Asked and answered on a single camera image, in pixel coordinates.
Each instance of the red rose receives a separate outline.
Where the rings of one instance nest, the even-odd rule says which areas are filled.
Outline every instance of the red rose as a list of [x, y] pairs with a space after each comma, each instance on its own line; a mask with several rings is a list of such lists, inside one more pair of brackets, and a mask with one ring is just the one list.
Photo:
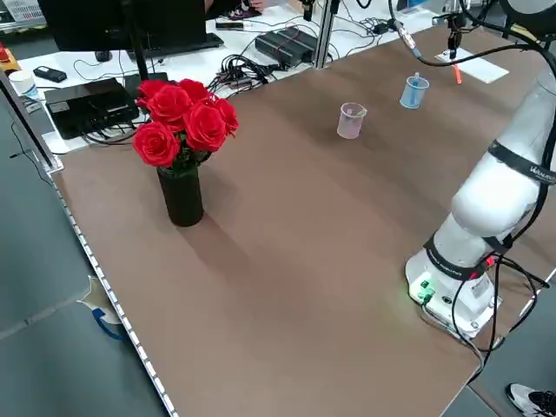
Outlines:
[[219, 98], [215, 101], [215, 107], [220, 110], [222, 119], [226, 123], [226, 133], [234, 133], [240, 124], [237, 122], [237, 114], [235, 113], [234, 106], [232, 106], [228, 100], [224, 98]]
[[152, 98], [166, 83], [162, 80], [145, 80], [141, 83], [138, 91], [140, 96], [137, 99], [137, 105], [141, 107], [147, 106], [147, 101]]
[[198, 102], [185, 118], [186, 142], [192, 150], [216, 152], [226, 140], [226, 123], [210, 100]]
[[171, 167], [180, 147], [180, 140], [160, 122], [143, 124], [133, 137], [133, 148], [154, 167]]
[[147, 101], [150, 118], [162, 122], [173, 132], [184, 129], [183, 117], [191, 107], [191, 99], [177, 85], [166, 84]]
[[188, 96], [189, 98], [191, 98], [191, 101], [193, 103], [200, 102], [201, 100], [204, 100], [205, 98], [209, 98], [211, 96], [209, 91], [205, 89], [205, 86], [202, 85], [202, 83], [189, 80], [187, 78], [180, 81], [180, 87], [182, 87], [182, 89], [186, 93], [188, 93]]

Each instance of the black box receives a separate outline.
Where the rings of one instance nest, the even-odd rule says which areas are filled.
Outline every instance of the black box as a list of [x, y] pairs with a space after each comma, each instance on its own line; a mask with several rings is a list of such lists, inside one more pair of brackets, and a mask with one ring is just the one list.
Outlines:
[[63, 139], [96, 132], [139, 116], [135, 102], [115, 78], [52, 89], [44, 97]]
[[310, 63], [313, 60], [314, 47], [312, 36], [302, 30], [288, 28], [278, 32], [268, 32], [255, 39], [255, 47], [263, 54], [274, 58], [279, 63], [294, 67], [300, 63]]

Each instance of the gray floor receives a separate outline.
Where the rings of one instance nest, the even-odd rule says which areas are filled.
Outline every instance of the gray floor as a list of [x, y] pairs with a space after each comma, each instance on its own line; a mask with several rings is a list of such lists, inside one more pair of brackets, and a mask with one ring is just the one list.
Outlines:
[[0, 415], [167, 415], [128, 341], [76, 300], [89, 264], [0, 109]]
[[519, 383], [556, 391], [556, 288], [541, 292], [527, 321], [510, 334], [490, 358], [473, 390], [499, 415], [521, 416], [507, 400], [505, 388]]
[[442, 417], [497, 417], [497, 414], [470, 388], [465, 387]]

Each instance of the blue cup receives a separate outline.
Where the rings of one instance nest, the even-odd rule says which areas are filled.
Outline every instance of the blue cup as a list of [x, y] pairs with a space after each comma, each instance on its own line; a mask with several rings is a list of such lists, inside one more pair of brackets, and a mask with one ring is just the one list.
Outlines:
[[400, 104], [408, 109], [418, 109], [429, 85], [429, 82], [418, 74], [410, 76], [406, 81]]

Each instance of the black device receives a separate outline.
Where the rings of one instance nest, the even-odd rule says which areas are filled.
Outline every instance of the black device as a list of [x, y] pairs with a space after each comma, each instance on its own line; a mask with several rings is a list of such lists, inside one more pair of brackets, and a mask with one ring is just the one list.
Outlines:
[[115, 78], [44, 92], [46, 108], [63, 139], [97, 132], [139, 116], [133, 98]]
[[[207, 50], [209, 48], [218, 48], [223, 45], [224, 41], [214, 33], [208, 33], [204, 41], [199, 43], [187, 43], [179, 46], [152, 46], [149, 50], [145, 50], [145, 59], [164, 58], [168, 55], [183, 54], [186, 52], [195, 52], [196, 50]], [[128, 50], [129, 59], [136, 60], [136, 54], [133, 50]]]
[[53, 83], [61, 83], [63, 80], [68, 78], [65, 72], [59, 69], [52, 69], [45, 66], [36, 67], [33, 70], [33, 74], [39, 78], [44, 78], [45, 80], [52, 81]]
[[98, 50], [95, 52], [95, 58], [99, 63], [106, 63], [112, 59], [112, 52], [109, 50]]
[[268, 32], [255, 38], [255, 47], [278, 63], [294, 67], [313, 61], [317, 39], [297, 28]]
[[216, 22], [217, 30], [243, 30], [243, 22]]
[[207, 40], [203, 0], [97, 0], [94, 7], [75, 0], [39, 0], [39, 5], [60, 50], [132, 49], [139, 72], [125, 77], [132, 96], [142, 80], [168, 80], [166, 73], [149, 74], [145, 49]]

